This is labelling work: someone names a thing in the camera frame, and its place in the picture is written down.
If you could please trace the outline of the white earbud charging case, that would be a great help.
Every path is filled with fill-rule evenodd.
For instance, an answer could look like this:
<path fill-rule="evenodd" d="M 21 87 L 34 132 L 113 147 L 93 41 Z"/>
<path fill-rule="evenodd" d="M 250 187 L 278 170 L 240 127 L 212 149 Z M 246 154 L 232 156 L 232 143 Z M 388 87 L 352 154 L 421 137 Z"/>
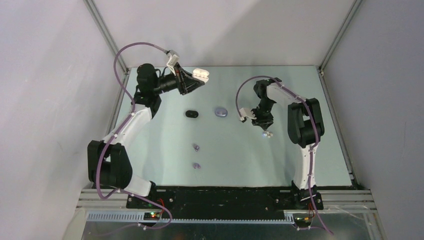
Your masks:
<path fill-rule="evenodd" d="M 195 68 L 192 71 L 192 77 L 202 81 L 203 83 L 207 83 L 209 81 L 209 75 L 210 72 L 202 68 Z"/>

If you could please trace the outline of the black earbud charging case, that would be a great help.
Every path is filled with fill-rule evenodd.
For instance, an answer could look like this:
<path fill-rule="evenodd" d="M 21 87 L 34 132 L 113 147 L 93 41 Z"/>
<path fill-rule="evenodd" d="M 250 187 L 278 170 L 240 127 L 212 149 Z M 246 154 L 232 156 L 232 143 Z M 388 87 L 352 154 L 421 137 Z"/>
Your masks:
<path fill-rule="evenodd" d="M 199 113 L 196 110 L 187 110 L 185 113 L 187 118 L 195 119 L 199 117 Z"/>

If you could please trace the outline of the purple earbud charging case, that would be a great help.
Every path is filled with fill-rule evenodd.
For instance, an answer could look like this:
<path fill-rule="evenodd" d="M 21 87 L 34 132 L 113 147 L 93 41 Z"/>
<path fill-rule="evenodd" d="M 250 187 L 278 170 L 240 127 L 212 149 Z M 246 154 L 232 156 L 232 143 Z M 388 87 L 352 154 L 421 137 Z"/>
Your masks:
<path fill-rule="evenodd" d="M 216 107 L 214 114 L 219 118 L 226 118 L 228 116 L 228 110 L 224 107 Z"/>

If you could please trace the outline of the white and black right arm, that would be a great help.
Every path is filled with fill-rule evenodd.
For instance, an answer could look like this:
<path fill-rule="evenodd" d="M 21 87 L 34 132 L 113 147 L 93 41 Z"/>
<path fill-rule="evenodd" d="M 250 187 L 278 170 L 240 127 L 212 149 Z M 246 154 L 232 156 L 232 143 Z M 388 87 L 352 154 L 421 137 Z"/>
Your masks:
<path fill-rule="evenodd" d="M 251 122 L 267 135 L 271 134 L 268 128 L 274 122 L 271 113 L 273 106 L 278 104 L 287 110 L 286 132 L 301 152 L 301 159 L 296 162 L 290 201 L 295 208 L 304 209 L 317 194 L 315 159 L 321 137 L 325 133 L 320 102 L 316 98 L 300 96 L 276 79 L 258 80 L 253 90 L 259 98 L 259 104 L 250 111 Z"/>

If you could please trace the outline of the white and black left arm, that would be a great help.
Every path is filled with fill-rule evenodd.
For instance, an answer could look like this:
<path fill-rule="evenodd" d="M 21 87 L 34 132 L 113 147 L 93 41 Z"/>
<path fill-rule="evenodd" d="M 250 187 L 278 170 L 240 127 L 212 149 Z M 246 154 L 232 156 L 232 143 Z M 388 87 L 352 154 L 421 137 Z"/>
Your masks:
<path fill-rule="evenodd" d="M 127 115 L 102 140 L 92 140 L 87 146 L 88 179 L 100 186 L 107 186 L 130 194 L 139 195 L 138 201 L 145 208 L 153 208 L 158 194 L 151 190 L 153 182 L 133 172 L 127 149 L 142 128 L 156 115 L 161 105 L 161 94 L 178 90 L 186 95 L 204 86 L 210 73 L 201 68 L 192 72 L 178 63 L 171 66 L 169 74 L 158 75 L 158 69 L 150 63 L 137 70 L 137 85 Z"/>

